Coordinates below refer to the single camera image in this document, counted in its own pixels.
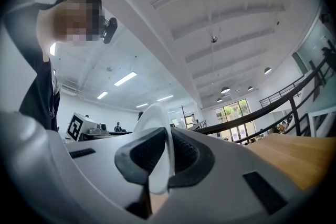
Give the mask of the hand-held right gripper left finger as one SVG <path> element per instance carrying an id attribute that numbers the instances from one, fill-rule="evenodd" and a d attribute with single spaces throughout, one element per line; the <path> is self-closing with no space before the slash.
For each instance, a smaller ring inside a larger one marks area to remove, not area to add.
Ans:
<path id="1" fill-rule="evenodd" d="M 121 148 L 114 156 L 114 163 L 124 179 L 145 186 L 165 149 L 166 129 L 159 127 Z"/>

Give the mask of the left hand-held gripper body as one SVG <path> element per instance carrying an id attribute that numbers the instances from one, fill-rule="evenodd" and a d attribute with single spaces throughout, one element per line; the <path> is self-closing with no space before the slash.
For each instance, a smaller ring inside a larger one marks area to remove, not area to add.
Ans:
<path id="1" fill-rule="evenodd" d="M 105 124 L 96 123 L 92 119 L 74 112 L 66 134 L 72 141 L 81 142 L 90 140 L 97 135 L 109 135 L 109 132 Z"/>

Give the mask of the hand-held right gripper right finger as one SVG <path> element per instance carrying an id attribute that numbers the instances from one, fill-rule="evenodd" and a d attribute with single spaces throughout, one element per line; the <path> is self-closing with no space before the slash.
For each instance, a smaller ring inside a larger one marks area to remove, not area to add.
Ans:
<path id="1" fill-rule="evenodd" d="M 208 146 L 180 130 L 172 128 L 171 134 L 174 146 L 174 176 L 170 177 L 168 188 L 195 186 L 212 170 L 215 156 Z"/>

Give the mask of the white plate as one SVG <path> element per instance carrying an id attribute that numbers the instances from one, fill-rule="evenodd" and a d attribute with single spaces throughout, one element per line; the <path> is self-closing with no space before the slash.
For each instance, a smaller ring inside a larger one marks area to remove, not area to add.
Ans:
<path id="1" fill-rule="evenodd" d="M 164 151 L 149 176 L 150 193 L 162 195 L 168 192 L 168 181 L 175 174 L 175 157 L 169 116 L 159 103 L 152 104 L 144 111 L 134 131 L 138 133 L 153 127 L 164 127 L 166 130 Z"/>

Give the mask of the person's black shirt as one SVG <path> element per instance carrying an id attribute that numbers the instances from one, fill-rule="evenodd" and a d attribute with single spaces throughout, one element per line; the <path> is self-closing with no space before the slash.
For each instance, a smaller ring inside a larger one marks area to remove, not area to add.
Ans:
<path id="1" fill-rule="evenodd" d="M 43 61 L 43 51 L 36 37 L 38 12 L 50 7 L 48 4 L 34 3 L 16 9 L 4 15 L 4 24 L 16 48 L 37 74 L 19 111 L 34 118 L 45 129 L 57 131 L 59 85 L 51 62 Z"/>

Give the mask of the wooden coat rack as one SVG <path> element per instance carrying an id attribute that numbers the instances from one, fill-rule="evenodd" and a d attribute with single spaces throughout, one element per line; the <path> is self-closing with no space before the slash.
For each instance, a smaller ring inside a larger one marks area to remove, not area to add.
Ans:
<path id="1" fill-rule="evenodd" d="M 186 122 L 184 108 L 183 108 L 183 106 L 180 106 L 180 108 L 182 110 L 182 115 L 183 115 L 183 121 L 184 121 L 185 129 L 187 129 L 187 122 Z"/>

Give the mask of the black metal railing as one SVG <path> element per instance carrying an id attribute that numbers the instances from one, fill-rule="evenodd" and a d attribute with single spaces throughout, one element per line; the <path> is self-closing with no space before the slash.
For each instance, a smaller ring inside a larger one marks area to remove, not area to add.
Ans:
<path id="1" fill-rule="evenodd" d="M 204 127 L 201 129 L 193 128 L 192 130 L 197 133 L 201 133 L 204 135 L 210 135 L 210 134 L 217 134 L 222 131 L 230 130 L 234 127 L 238 127 L 240 125 L 246 124 L 248 122 L 254 121 L 256 119 L 259 119 L 263 116 L 265 116 L 268 113 L 273 112 L 273 110 L 277 109 L 281 105 L 283 105 L 286 102 L 289 102 L 291 105 L 291 111 L 289 112 L 291 115 L 293 115 L 294 124 L 292 127 L 287 129 L 284 133 L 288 134 L 292 129 L 296 130 L 297 136 L 302 136 L 305 134 L 305 132 L 308 130 L 308 127 L 305 127 L 304 129 L 301 129 L 300 123 L 303 119 L 308 118 L 308 114 L 304 113 L 303 116 L 298 115 L 298 109 L 302 107 L 306 101 L 313 95 L 317 88 L 320 86 L 327 86 L 329 81 L 331 79 L 336 79 L 336 72 L 333 71 L 331 73 L 331 76 L 326 77 L 328 74 L 330 68 L 327 68 L 325 73 L 322 73 L 321 68 L 326 64 L 326 59 L 323 59 L 321 63 L 317 66 L 312 68 L 312 73 L 310 73 L 303 81 L 301 81 L 299 84 L 295 85 L 292 90 L 290 90 L 287 94 L 285 94 L 283 97 L 277 99 L 275 102 L 270 103 L 268 106 L 263 107 L 262 109 L 255 111 L 249 115 L 243 116 L 241 118 L 238 118 L 233 121 L 229 121 L 226 123 L 221 123 L 209 127 Z M 294 96 L 296 96 L 302 89 L 311 81 L 314 80 L 317 82 L 317 84 L 314 86 L 314 88 L 308 93 L 308 95 L 301 100 L 301 102 L 296 105 L 294 102 Z"/>

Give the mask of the large glass window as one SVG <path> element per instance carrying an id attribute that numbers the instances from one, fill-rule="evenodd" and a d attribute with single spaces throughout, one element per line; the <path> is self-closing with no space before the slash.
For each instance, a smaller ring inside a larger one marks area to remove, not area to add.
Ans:
<path id="1" fill-rule="evenodd" d="M 250 114 L 250 109 L 246 99 L 215 109 L 218 123 L 226 123 Z M 253 121 L 233 127 L 229 130 L 221 131 L 217 134 L 223 140 L 234 142 L 253 135 L 256 132 Z"/>

